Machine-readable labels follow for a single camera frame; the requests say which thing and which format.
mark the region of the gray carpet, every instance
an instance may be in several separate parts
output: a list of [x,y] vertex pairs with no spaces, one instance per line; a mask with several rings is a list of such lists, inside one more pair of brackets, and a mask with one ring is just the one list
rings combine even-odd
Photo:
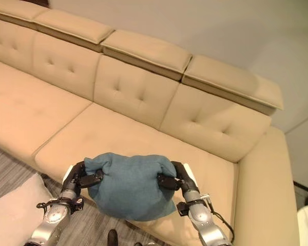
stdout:
[[[0,197],[20,186],[33,173],[34,169],[0,150]],[[48,177],[43,178],[52,195],[58,196],[61,185]],[[118,232],[119,246],[133,246],[136,242],[168,246],[124,220],[100,214],[91,201],[85,202],[83,211],[73,214],[57,246],[106,246],[110,229]]]

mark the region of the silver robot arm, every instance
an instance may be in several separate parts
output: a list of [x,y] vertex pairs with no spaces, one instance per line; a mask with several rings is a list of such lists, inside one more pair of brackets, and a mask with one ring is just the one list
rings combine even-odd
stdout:
[[[205,199],[198,191],[188,191],[184,194],[184,198],[187,203]],[[199,232],[199,238],[203,246],[232,245],[222,230],[214,223],[211,211],[204,204],[195,203],[190,205],[188,217],[193,223],[194,228]]]
[[70,166],[65,174],[60,196],[37,205],[37,208],[45,210],[44,218],[24,246],[56,246],[71,215],[83,209],[81,188],[96,185],[101,182],[103,175],[99,169],[94,175],[87,176],[83,161]]
[[181,188],[183,197],[186,202],[177,204],[180,216],[188,216],[199,233],[199,238],[203,246],[232,246],[232,243],[222,232],[222,230],[214,223],[213,215],[217,215],[219,219],[234,232],[231,226],[222,218],[220,214],[215,212],[209,195],[201,196],[197,184],[194,182],[194,176],[187,172],[185,167],[177,161],[171,162],[177,172],[177,180],[162,174],[158,175],[159,186],[170,190],[178,190]]

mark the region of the cable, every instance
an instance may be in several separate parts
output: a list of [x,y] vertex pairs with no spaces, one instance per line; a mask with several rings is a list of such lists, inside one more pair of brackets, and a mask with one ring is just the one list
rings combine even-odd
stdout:
[[230,224],[228,224],[228,222],[221,216],[221,214],[219,214],[219,213],[214,211],[213,215],[216,215],[228,227],[228,229],[231,231],[231,233],[232,233],[232,240],[230,242],[233,243],[234,239],[235,239],[235,232],[234,232],[234,229],[232,228],[232,226]]
[[232,226],[230,224],[228,224],[228,222],[224,219],[224,217],[221,216],[221,214],[219,214],[218,212],[215,211],[214,206],[212,205],[211,202],[208,202],[208,205],[209,205],[209,207],[211,209],[211,213],[213,215],[216,215],[217,218],[220,219],[228,227],[228,229],[231,231],[231,233],[232,233],[232,240],[230,242],[233,243],[234,239],[235,239],[234,229],[232,228]]

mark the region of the blue towel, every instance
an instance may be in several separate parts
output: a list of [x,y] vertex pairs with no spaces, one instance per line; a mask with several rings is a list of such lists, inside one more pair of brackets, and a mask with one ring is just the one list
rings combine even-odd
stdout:
[[102,169],[104,178],[88,188],[99,210],[109,216],[135,221],[164,217],[176,210],[174,191],[160,188],[157,174],[176,177],[172,163],[164,156],[126,157],[106,153],[84,159],[87,175]]

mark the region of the beige leather sofa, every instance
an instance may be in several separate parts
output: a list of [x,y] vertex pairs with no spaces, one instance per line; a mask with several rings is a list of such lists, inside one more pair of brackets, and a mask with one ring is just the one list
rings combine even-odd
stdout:
[[[0,148],[57,181],[84,157],[164,155],[190,164],[235,228],[234,245],[296,246],[287,147],[270,126],[282,107],[279,87],[247,71],[62,11],[0,1]],[[133,223],[171,245],[201,245],[178,213]]]

